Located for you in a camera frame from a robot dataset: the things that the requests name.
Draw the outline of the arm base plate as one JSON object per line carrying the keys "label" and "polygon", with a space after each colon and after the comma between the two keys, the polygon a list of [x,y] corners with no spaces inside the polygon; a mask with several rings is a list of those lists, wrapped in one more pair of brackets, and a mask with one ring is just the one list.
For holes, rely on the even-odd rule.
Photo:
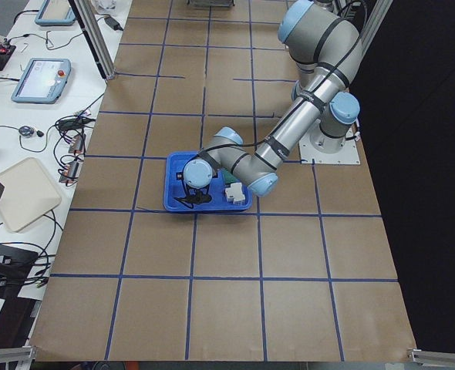
{"label": "arm base plate", "polygon": [[301,161],[307,164],[326,165],[360,165],[361,161],[357,143],[352,136],[353,124],[341,138],[330,138],[320,130],[320,119],[317,119],[300,139],[298,148]]}

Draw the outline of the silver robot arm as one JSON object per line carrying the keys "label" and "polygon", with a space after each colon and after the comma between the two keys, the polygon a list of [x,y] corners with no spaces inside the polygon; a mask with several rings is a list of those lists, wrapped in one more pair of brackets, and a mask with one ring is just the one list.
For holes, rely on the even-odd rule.
{"label": "silver robot arm", "polygon": [[232,128],[220,129],[187,161],[181,171],[184,195],[176,200],[190,209],[212,200],[209,187],[217,171],[226,169],[254,195],[269,194],[278,182],[276,171],[295,145],[320,118],[335,96],[349,87],[362,61],[356,27],[315,1],[296,1],[285,13],[278,39],[288,47],[302,87],[276,127],[253,154]]}

